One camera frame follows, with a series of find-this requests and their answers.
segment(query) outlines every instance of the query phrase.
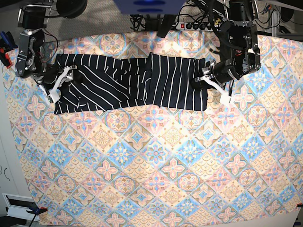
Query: tile-pattern fabric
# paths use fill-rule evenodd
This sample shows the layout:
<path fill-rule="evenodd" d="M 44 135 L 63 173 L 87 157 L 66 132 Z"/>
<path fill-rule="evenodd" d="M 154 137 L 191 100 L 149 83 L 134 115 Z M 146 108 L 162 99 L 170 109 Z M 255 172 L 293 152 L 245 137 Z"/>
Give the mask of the tile-pattern fabric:
<path fill-rule="evenodd" d="M 45 225 L 192 227 L 265 218 L 303 200 L 303 47 L 259 36 L 262 68 L 208 91 L 202 112 L 154 105 L 54 115 L 31 79 L 1 67 L 16 152 Z M 60 53 L 219 57 L 213 33 L 108 34 Z M 46 56 L 53 51 L 47 44 Z M 17 50 L 10 53 L 16 62 Z"/>

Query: striped pants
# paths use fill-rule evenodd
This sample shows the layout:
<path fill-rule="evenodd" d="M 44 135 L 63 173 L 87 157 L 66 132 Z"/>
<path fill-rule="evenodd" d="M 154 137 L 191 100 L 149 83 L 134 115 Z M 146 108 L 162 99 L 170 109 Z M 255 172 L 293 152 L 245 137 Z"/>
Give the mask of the striped pants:
<path fill-rule="evenodd" d="M 55 114 L 113 110 L 140 105 L 204 111 L 207 89 L 194 90 L 205 59 L 160 56 L 115 59 L 101 55 L 58 54 L 62 67 L 77 65 L 83 81 L 64 83 Z"/>

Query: patterned tablecloth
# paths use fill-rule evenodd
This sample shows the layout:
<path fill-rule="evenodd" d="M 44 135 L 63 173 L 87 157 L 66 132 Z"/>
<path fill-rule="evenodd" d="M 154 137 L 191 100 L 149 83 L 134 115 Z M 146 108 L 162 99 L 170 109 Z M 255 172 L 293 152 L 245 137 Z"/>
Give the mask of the patterned tablecloth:
<path fill-rule="evenodd" d="M 55 116 L 31 79 L 1 67 L 16 152 L 42 224 L 204 226 L 296 210 L 303 200 L 303 46 L 259 36 L 262 68 L 209 91 L 205 112 L 142 106 Z M 58 52 L 218 59 L 213 33 L 75 38 Z M 46 54 L 54 50 L 47 44 Z M 16 61 L 17 50 L 10 53 Z"/>

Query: power strip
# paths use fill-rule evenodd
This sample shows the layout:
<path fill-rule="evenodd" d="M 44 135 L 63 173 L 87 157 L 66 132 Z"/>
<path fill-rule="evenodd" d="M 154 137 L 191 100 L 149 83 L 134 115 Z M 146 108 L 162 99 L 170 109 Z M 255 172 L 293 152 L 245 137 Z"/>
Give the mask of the power strip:
<path fill-rule="evenodd" d="M 201 23 L 200 26 L 199 23 L 186 23 L 186 22 L 179 22 L 178 25 L 176 26 L 176 30 L 181 30 L 181 31 L 207 31 L 210 32 L 212 31 L 212 29 L 210 28 L 210 25 L 206 25 L 208 24 L 208 22 L 206 23 Z"/>

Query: navy striped pants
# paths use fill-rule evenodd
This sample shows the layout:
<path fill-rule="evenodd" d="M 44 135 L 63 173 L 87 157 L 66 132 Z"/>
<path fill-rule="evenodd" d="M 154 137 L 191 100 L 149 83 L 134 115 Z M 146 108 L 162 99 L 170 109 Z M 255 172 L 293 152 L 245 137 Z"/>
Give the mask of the navy striped pants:
<path fill-rule="evenodd" d="M 113 110 L 140 105 L 204 111 L 207 89 L 194 90 L 205 59 L 160 56 L 115 59 L 101 55 L 58 54 L 60 66 L 77 65 L 81 83 L 64 83 L 55 114 Z"/>

